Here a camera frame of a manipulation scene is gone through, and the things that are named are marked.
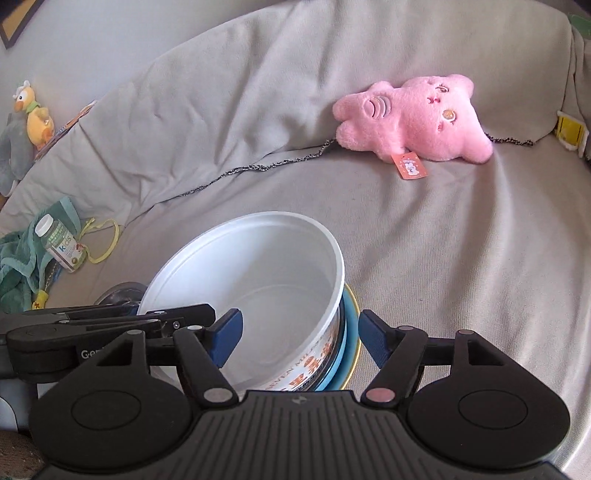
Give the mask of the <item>blue enamel bowl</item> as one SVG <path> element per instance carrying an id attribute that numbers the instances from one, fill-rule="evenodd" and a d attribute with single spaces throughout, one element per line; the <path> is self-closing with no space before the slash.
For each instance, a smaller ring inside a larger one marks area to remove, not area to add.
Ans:
<path id="1" fill-rule="evenodd" d="M 331 360 L 331 364 L 329 365 L 328 371 L 325 372 L 324 376 L 318 385 L 315 386 L 315 391 L 324 391 L 329 390 L 328 385 L 332 381 L 332 376 L 335 375 L 335 370 L 339 367 L 339 362 L 342 359 L 342 353 L 344 353 L 344 344 L 346 340 L 346 317 L 345 317 L 345 301 L 344 301 L 344 291 L 342 291 L 342 301 L 341 305 L 339 305 L 339 312 L 341 312 L 341 330 L 339 331 L 339 340 L 337 347 L 335 348 L 335 355 L 334 358 Z"/>

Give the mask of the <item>kids vitamin bottle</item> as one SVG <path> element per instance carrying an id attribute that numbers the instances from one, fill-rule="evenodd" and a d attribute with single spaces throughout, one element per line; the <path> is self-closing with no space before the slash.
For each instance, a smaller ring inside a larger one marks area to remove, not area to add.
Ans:
<path id="1" fill-rule="evenodd" d="M 69 273 L 75 272 L 86 260 L 85 247 L 52 215 L 45 214 L 37 222 L 34 232 L 45 250 Z"/>

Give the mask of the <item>pink plush toy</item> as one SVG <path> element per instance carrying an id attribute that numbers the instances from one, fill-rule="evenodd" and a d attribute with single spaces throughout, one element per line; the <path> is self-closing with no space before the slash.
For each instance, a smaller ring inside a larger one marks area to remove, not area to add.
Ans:
<path id="1" fill-rule="evenodd" d="M 472 105 L 473 93 L 473 81 L 461 74 L 416 77 L 400 87 L 379 81 L 332 106 L 339 122 L 335 140 L 385 163 L 414 153 L 428 161 L 484 164 L 494 147 Z"/>

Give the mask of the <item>white paper noodle bowl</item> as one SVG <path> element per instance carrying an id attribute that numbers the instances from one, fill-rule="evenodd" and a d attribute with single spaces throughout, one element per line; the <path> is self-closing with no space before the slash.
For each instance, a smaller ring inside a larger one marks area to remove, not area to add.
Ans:
<path id="1" fill-rule="evenodd" d="M 158 271 L 138 312 L 208 304 L 236 308 L 243 330 L 222 373 L 238 394 L 303 390 L 339 339 L 342 251 L 317 220 L 259 212 L 191 240 Z"/>

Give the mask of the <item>yellow toy charm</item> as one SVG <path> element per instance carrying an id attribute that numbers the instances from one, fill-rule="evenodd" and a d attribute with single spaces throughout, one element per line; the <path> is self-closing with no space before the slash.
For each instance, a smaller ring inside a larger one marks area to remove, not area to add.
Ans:
<path id="1" fill-rule="evenodd" d="M 49 295 L 45 290 L 39 289 L 35 300 L 32 303 L 31 309 L 32 310 L 41 310 L 46 307 L 46 303 L 48 301 Z"/>

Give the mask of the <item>beige sofa cover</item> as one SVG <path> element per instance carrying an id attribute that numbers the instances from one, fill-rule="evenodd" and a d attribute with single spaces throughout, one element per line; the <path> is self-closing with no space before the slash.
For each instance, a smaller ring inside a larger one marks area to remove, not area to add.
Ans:
<path id="1" fill-rule="evenodd" d="M 497 139 L 483 165 L 403 180 L 334 147 L 332 105 L 387 80 L 459 73 Z M 184 42 L 110 91 L 1 212 L 25 228 L 62 197 L 115 219 L 101 266 L 53 305 L 148 283 L 185 243 L 252 212 L 308 215 L 342 248 L 360 305 L 434 336 L 478 331 L 556 391 L 572 427 L 556 464 L 590 475 L 590 171 L 554 136 L 590 117 L 590 42 L 538 1 L 290 1 Z"/>

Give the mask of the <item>yellow white small box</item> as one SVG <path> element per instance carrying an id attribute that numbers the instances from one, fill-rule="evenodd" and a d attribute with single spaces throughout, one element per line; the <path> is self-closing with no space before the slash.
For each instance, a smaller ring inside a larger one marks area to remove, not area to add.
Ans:
<path id="1" fill-rule="evenodd" d="M 583 156 L 589 131 L 582 121 L 558 111 L 555 135 L 565 149 L 576 152 L 580 157 Z"/>

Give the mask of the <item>stainless steel bowl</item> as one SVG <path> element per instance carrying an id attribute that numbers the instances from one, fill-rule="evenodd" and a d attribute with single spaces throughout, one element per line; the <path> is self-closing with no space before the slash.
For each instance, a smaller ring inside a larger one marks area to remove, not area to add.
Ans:
<path id="1" fill-rule="evenodd" d="M 95 304 L 117 305 L 128 302 L 139 304 L 146 290 L 147 287 L 139 282 L 119 283 L 101 294 Z"/>

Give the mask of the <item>yellow duck plush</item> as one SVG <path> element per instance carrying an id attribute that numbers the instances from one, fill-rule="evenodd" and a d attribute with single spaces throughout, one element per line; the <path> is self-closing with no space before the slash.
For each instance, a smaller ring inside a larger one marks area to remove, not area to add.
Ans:
<path id="1" fill-rule="evenodd" d="M 55 133 L 54 121 L 49 109 L 36 100 L 35 91 L 30 82 L 25 80 L 13 94 L 14 111 L 26 114 L 26 132 L 31 143 L 41 150 Z"/>

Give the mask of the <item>white bowl yellow rim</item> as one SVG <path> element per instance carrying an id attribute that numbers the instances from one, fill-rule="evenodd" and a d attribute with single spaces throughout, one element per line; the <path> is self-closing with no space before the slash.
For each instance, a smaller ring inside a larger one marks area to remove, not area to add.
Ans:
<path id="1" fill-rule="evenodd" d="M 332 376 L 332 381 L 328 385 L 329 390 L 346 390 L 348 388 L 362 350 L 362 342 L 359 337 L 360 306 L 352 288 L 348 284 L 345 284 L 344 301 L 346 317 L 345 349 L 339 367 L 335 370 L 335 375 Z"/>

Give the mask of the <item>grey plush toy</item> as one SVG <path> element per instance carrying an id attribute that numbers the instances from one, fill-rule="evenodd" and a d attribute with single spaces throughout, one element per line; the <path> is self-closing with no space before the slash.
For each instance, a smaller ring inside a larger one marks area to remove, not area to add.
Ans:
<path id="1" fill-rule="evenodd" d="M 27 115 L 10 113 L 1 133 L 1 195 L 9 197 L 33 166 L 34 145 L 27 135 Z"/>

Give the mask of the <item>green towel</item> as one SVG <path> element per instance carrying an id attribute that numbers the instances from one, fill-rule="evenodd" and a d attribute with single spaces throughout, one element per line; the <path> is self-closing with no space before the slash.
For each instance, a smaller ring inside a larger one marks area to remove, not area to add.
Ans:
<path id="1" fill-rule="evenodd" d="M 1 238 L 1 312 L 30 310 L 39 289 L 46 285 L 45 273 L 53 257 L 34 233 L 37 222 L 50 214 L 75 236 L 81 231 L 80 217 L 67 196 L 33 217 L 29 225 Z"/>

